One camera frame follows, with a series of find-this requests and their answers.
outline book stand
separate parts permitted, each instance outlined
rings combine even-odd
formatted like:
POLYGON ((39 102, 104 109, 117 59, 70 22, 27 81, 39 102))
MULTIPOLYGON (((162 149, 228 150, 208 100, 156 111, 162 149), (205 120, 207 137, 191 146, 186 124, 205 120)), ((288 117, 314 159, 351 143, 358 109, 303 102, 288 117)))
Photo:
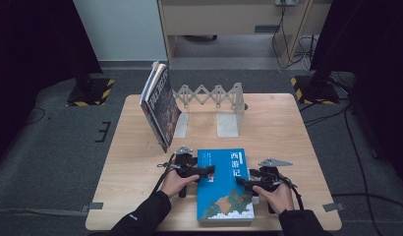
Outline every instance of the book stand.
POLYGON ((208 91, 203 85, 200 85, 195 91, 191 91, 187 85, 182 85, 179 91, 175 91, 174 96, 177 101, 183 103, 184 109, 179 117, 174 138, 185 138, 187 124, 190 116, 190 103, 196 100, 199 105, 214 102, 216 108, 216 126, 217 137, 219 138, 238 138, 239 128, 244 118, 245 101, 242 92, 242 84, 236 83, 229 90, 225 91, 222 86, 215 86, 213 91, 208 91), (222 105, 222 102, 229 101, 230 109, 222 105))

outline yellow black hazard tape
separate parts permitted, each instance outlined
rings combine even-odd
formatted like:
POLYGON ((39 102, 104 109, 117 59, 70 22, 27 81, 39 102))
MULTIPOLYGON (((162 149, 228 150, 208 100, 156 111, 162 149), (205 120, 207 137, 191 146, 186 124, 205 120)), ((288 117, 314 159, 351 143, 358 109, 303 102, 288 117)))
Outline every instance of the yellow black hazard tape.
POLYGON ((297 95, 297 99, 301 104, 338 104, 339 101, 337 99, 308 99, 303 96, 302 90, 299 87, 299 84, 296 78, 291 78, 291 85, 293 86, 294 92, 297 95))
POLYGON ((107 84, 102 91, 101 97, 99 100, 94 101, 84 101, 84 100, 74 100, 74 101, 67 101, 67 106, 88 106, 88 105, 103 105, 106 101, 107 97, 109 96, 110 91, 112 90, 112 86, 115 83, 115 80, 109 79, 106 80, 107 84))

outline standing book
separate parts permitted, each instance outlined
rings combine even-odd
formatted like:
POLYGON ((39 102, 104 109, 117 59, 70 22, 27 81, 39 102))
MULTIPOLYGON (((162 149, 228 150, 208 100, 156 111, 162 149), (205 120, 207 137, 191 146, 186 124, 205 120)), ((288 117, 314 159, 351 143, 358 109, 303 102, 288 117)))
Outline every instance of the standing book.
POLYGON ((236 183, 249 179, 243 148, 199 149, 198 167, 215 166, 214 175, 198 183, 198 221, 253 221, 252 193, 236 183))
POLYGON ((166 152, 181 114, 170 85, 168 67, 154 62, 140 100, 144 115, 166 152))

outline person's right hand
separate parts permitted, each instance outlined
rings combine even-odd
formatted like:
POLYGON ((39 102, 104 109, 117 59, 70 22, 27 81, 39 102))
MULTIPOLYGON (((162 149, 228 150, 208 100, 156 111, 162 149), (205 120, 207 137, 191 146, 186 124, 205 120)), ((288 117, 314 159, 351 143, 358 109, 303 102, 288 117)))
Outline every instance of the person's right hand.
POLYGON ((169 169, 165 176, 164 182, 160 191, 164 192, 171 199, 177 195, 187 184, 195 182, 200 178, 200 175, 192 175, 187 178, 181 178, 175 169, 169 169))
POLYGON ((275 213, 280 214, 284 210, 293 210, 294 203, 293 197, 291 196, 291 189, 286 184, 280 184, 274 192, 268 192, 267 190, 261 188, 260 186, 253 186, 253 190, 259 195, 266 198, 269 205, 275 211, 275 213))

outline electrical outlet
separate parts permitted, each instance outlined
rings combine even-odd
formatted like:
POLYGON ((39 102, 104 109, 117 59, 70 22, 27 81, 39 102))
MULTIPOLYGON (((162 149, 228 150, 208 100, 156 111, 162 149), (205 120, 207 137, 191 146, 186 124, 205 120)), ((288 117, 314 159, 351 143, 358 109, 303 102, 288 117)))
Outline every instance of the electrical outlet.
POLYGON ((282 6, 283 2, 285 6, 299 5, 299 0, 275 0, 275 6, 282 6))

